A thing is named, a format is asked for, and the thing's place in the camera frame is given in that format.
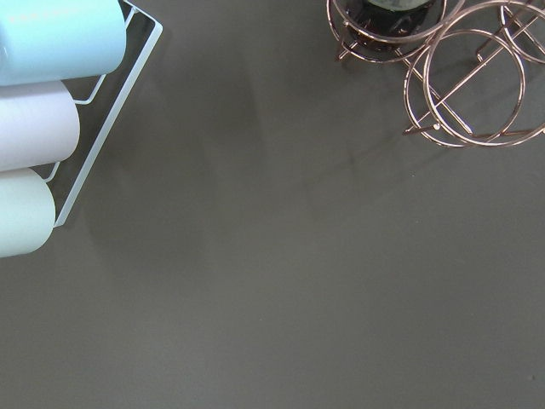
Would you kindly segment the tea bottle left end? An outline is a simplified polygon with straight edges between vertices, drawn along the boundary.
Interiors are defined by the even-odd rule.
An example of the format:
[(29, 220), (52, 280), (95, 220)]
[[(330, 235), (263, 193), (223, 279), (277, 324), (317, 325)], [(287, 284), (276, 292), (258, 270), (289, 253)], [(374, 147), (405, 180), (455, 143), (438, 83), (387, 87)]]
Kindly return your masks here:
[(435, 1), (347, 1), (345, 12), (360, 28), (383, 37), (417, 34)]

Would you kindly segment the white cup rack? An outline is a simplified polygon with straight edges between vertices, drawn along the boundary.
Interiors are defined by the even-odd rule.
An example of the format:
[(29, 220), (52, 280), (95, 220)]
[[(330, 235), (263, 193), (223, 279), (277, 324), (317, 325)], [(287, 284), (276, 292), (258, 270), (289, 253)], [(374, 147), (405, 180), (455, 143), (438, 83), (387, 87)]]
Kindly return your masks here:
[(67, 159), (38, 168), (55, 202), (56, 227), (65, 224), (95, 160), (158, 40), (162, 24), (132, 1), (121, 1), (126, 50), (120, 66), (100, 76), (66, 80), (80, 119), (77, 148)]

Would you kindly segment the white cup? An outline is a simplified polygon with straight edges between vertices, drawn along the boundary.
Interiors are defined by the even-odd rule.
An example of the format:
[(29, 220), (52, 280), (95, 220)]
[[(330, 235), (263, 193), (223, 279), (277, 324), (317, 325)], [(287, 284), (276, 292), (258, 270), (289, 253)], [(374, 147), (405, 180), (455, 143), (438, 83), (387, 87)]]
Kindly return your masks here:
[(43, 178), (34, 170), (1, 173), (1, 257), (40, 248), (55, 224), (55, 202)]

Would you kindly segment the pink cup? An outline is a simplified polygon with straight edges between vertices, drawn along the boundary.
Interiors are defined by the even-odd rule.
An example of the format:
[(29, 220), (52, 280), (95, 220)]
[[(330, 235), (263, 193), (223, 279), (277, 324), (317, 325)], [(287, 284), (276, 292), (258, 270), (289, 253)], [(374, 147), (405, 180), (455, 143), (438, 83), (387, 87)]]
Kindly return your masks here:
[(1, 88), (1, 170), (69, 158), (79, 142), (76, 104), (61, 81)]

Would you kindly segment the blue cup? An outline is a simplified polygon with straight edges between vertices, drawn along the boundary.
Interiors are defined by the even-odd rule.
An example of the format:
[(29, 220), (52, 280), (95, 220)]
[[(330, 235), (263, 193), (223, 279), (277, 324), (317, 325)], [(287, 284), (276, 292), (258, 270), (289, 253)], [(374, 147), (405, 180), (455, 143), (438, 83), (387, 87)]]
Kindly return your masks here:
[(2, 1), (1, 85), (114, 71), (126, 49), (118, 1)]

